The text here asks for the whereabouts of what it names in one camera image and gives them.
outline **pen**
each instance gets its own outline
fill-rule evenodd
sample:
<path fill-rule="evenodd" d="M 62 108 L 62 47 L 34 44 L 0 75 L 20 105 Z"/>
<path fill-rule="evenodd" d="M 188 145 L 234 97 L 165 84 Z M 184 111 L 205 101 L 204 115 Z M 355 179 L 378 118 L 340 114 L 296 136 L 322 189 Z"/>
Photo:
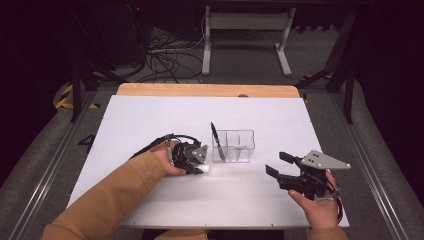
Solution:
<path fill-rule="evenodd" d="M 212 135 L 215 138 L 215 142 L 218 147 L 219 157 L 222 160 L 225 160 L 225 155 L 224 155 L 224 152 L 222 151 L 221 144 L 219 143 L 218 133 L 216 132 L 216 128 L 215 128 L 215 125 L 213 125 L 213 122 L 211 122 L 211 128 L 212 128 Z"/>

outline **pen holder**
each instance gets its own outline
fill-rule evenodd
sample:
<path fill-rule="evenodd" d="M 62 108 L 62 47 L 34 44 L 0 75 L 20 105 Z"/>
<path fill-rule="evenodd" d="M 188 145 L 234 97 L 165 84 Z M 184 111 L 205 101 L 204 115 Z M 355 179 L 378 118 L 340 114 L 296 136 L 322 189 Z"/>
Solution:
<path fill-rule="evenodd" d="M 253 130 L 217 130 L 220 146 L 212 135 L 212 162 L 241 163 L 250 162 L 255 149 Z"/>

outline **white tabletop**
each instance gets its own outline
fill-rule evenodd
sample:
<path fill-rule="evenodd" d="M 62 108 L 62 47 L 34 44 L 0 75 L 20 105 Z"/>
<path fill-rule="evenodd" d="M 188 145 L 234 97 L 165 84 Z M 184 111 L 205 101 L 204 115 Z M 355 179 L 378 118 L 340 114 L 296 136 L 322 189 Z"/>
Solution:
<path fill-rule="evenodd" d="M 249 163 L 212 163 L 210 122 L 219 129 L 253 129 Z M 209 146 L 210 171 L 167 176 L 123 225 L 140 228 L 287 229 L 306 227 L 302 209 L 265 172 L 265 164 L 298 176 L 279 160 L 321 151 L 301 98 L 113 96 L 74 188 L 70 205 L 154 139 L 184 134 Z M 341 226 L 348 226 L 344 217 Z"/>

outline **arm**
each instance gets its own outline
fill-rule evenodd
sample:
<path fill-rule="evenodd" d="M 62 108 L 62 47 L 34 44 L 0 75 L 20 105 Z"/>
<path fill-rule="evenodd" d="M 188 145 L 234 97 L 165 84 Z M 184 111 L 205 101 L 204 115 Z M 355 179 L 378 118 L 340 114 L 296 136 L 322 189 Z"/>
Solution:
<path fill-rule="evenodd" d="M 44 229 L 43 239 L 108 239 L 172 167 L 159 144 L 122 164 Z"/>
<path fill-rule="evenodd" d="M 329 171 L 326 176 L 336 186 L 336 180 Z M 310 225 L 306 230 L 308 240 L 347 240 L 343 229 L 338 226 L 336 201 L 311 201 L 294 190 L 289 190 L 288 194 L 305 211 Z"/>

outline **brown jacket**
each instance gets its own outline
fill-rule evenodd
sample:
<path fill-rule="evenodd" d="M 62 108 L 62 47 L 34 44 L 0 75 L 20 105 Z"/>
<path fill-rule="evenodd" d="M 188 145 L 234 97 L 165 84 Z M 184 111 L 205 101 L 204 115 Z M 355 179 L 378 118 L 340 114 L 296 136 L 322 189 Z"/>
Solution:
<path fill-rule="evenodd" d="M 42 239 L 109 239 L 165 175 L 164 167 L 150 151 L 127 161 L 47 225 Z M 171 230 L 156 239 L 207 240 L 205 232 Z M 307 236 L 309 240 L 347 239 L 341 228 L 309 229 Z"/>

